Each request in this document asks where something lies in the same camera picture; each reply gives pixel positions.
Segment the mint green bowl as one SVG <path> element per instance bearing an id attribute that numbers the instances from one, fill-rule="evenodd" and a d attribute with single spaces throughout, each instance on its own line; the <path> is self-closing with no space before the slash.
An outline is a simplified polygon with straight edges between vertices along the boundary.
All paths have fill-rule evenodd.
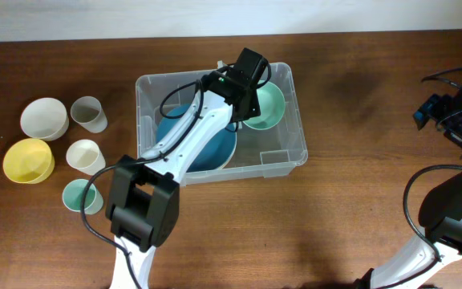
<path id="1" fill-rule="evenodd" d="M 271 82 L 257 89 L 257 97 L 261 114 L 245 120 L 244 124 L 255 130 L 270 129 L 277 125 L 284 116 L 285 97 L 282 90 Z"/>

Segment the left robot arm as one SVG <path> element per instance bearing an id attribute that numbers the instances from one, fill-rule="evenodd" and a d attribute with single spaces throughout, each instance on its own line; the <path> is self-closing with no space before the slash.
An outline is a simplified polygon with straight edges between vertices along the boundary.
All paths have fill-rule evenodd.
<path id="1" fill-rule="evenodd" d="M 235 63 L 192 83 L 192 103 L 157 144 L 138 159 L 117 162 L 105 212 L 118 250 L 111 287 L 148 285 L 154 251 L 176 225 L 188 168 L 229 124 L 260 115 L 257 89 L 270 77 L 268 60 L 243 49 Z"/>

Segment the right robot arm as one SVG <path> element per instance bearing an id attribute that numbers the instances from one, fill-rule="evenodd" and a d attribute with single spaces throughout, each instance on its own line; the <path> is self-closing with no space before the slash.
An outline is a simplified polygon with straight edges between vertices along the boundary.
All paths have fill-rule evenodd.
<path id="1" fill-rule="evenodd" d="M 436 129 L 462 148 L 462 84 L 456 88 L 454 96 L 432 95 L 413 119 L 418 128 L 434 120 Z M 403 191 L 403 213 L 415 235 L 387 263 L 356 279 L 355 288 L 420 288 L 448 264 L 462 259 L 462 165 L 449 165 L 457 174 L 426 195 L 416 221 L 409 214 L 413 183 L 425 173 L 442 169 L 443 165 L 432 165 L 409 179 Z"/>

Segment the yellow bowl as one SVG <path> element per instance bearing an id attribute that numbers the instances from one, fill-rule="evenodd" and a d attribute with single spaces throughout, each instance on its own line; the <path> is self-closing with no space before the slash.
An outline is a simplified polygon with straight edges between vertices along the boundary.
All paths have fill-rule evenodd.
<path id="1" fill-rule="evenodd" d="M 2 169 L 8 179 L 19 184 L 38 184 L 53 172 L 55 159 L 43 140 L 27 138 L 13 144 L 6 152 Z"/>

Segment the dark blue plate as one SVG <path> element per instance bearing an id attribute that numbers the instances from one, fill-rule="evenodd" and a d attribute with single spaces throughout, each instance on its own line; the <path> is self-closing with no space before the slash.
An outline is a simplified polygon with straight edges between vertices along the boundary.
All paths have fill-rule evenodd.
<path id="1" fill-rule="evenodd" d="M 183 104 L 168 112 L 168 116 L 183 115 L 189 104 Z M 156 140 L 162 140 L 173 128 L 179 119 L 162 118 L 156 131 Z M 237 132 L 235 125 L 229 124 L 216 134 L 201 150 L 194 162 L 188 168 L 187 173 L 222 169 L 232 158 L 237 147 Z"/>

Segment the clear plastic storage container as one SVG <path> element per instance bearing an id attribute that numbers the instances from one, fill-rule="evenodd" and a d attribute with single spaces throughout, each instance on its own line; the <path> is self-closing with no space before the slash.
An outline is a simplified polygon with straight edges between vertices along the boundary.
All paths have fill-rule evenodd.
<path id="1" fill-rule="evenodd" d="M 223 168 L 186 173 L 182 186 L 252 177 L 282 177 L 303 165 L 308 152 L 291 68 L 272 63 L 270 82 L 285 97 L 286 109 L 280 122 L 266 130 L 242 124 L 237 132 L 233 159 Z M 209 70 L 142 75 L 136 81 L 137 154 L 140 156 L 157 142 L 156 131 L 162 120 L 159 106 L 165 96 L 182 85 L 210 73 Z"/>

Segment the beige plate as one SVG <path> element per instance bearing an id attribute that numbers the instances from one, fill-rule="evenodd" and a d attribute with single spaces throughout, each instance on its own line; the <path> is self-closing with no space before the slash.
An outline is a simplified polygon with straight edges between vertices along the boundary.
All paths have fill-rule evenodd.
<path id="1" fill-rule="evenodd" d="M 237 137 L 227 137 L 223 140 L 222 146 L 217 151 L 217 169 L 223 169 L 232 159 L 237 148 Z"/>

